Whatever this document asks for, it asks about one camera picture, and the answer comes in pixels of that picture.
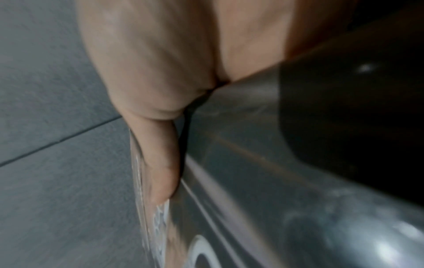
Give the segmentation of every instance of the gray floor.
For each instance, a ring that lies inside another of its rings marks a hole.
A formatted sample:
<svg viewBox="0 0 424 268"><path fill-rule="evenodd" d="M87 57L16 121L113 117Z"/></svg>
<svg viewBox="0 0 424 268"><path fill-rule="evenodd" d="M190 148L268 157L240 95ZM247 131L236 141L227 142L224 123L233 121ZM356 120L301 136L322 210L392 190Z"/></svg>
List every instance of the gray floor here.
<svg viewBox="0 0 424 268"><path fill-rule="evenodd" d="M128 130L72 0L0 3L0 267L145 267Z"/></svg>

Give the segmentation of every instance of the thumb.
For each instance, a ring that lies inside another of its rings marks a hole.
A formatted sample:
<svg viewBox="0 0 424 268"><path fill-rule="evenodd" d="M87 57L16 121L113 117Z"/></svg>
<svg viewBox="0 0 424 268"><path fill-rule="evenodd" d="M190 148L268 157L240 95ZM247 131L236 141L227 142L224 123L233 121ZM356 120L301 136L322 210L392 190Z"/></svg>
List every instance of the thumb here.
<svg viewBox="0 0 424 268"><path fill-rule="evenodd" d="M126 109L118 110L143 154L145 197L156 205L162 204L174 193L179 181L180 154L173 121L148 119Z"/></svg>

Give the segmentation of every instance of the hand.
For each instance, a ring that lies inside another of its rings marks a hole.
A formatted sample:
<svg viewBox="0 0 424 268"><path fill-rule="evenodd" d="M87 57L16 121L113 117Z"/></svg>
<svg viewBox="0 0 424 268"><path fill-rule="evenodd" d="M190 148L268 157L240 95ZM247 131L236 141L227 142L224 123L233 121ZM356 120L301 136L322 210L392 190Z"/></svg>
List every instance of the hand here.
<svg viewBox="0 0 424 268"><path fill-rule="evenodd" d="M355 0L76 0L88 54L134 132L157 204L179 180L172 120L232 82L341 33Z"/></svg>

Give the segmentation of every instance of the human hand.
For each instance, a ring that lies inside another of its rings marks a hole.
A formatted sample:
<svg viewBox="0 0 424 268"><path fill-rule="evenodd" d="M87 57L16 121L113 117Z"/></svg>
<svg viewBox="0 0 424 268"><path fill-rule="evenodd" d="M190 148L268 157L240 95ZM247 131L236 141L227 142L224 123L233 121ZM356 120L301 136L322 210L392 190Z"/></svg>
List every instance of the human hand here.
<svg viewBox="0 0 424 268"><path fill-rule="evenodd" d="M153 202L179 180L172 120L194 99L341 33L355 0L76 0L88 54L134 132Z"/></svg>

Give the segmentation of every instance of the dark line on floor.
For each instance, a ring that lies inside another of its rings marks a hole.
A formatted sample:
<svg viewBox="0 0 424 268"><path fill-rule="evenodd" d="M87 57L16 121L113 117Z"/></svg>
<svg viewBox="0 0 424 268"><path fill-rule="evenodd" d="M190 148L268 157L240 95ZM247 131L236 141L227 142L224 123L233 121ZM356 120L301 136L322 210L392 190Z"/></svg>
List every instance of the dark line on floor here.
<svg viewBox="0 0 424 268"><path fill-rule="evenodd" d="M13 163L13 162L15 162L15 161L18 161L18 160L20 160L20 159L22 159L22 158L25 158L25 157L27 157L27 156L30 156L30 155L32 155L32 154L35 154L35 153L37 153L37 152L39 152L39 151L42 151L42 150L47 149L47 148L49 148L49 147L52 147L53 145L56 145L56 144L62 143L62 142L64 142L64 141L67 141L67 140L69 140L69 139L72 139L73 137L76 137L76 136L79 136L79 135L81 135L81 134L84 134L84 133L86 133L86 132L88 132L88 131L90 131L90 130L93 130L93 129L95 129L95 128L101 127L101 126L106 125L106 124L108 124L108 123L110 123L110 122L113 122L113 121L115 121L115 120L118 120L118 119L120 119L121 117L122 117L122 116L116 116L116 117L114 117L114 118L111 118L111 119L109 119L109 120L106 120L106 121L104 121L104 122L102 122L102 123L99 123L99 124L97 124L97 125L91 126L91 127L89 127L89 128L83 129L83 130L81 130L81 131L78 131L77 133L74 133L74 134L72 134L72 135L69 135L69 136L67 136L67 137L65 137L65 138L63 138L63 139L60 139L60 140L58 140L58 141L54 141L54 142L49 143L49 144L47 144L47 145L44 145L44 146L42 146L42 147L40 147L40 148L38 148L38 149L32 150L32 151L30 151L30 152L27 152L27 153L25 153L25 154L23 154L23 155L20 155L20 156L17 156L17 157L15 157L15 158L12 158L12 159L10 159L10 160L4 161L4 162L0 163L0 168L1 168L1 167L3 167L3 166L5 166L5 165L11 164L11 163Z"/></svg>

